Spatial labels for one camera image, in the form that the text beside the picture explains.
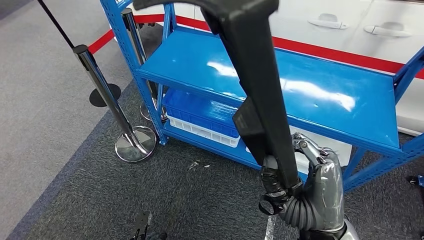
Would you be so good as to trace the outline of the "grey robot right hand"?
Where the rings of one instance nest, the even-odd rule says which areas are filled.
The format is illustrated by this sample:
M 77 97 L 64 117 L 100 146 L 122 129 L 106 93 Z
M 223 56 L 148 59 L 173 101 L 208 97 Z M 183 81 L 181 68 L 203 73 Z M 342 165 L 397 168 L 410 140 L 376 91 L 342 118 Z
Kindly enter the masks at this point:
M 277 160 L 267 156 L 260 173 L 266 193 L 260 198 L 259 210 L 268 216 L 278 215 L 301 231 L 344 231 L 344 190 L 337 154 L 299 132 L 292 135 L 292 146 L 309 161 L 306 183 L 296 185 L 298 195 L 284 188 L 278 179 Z

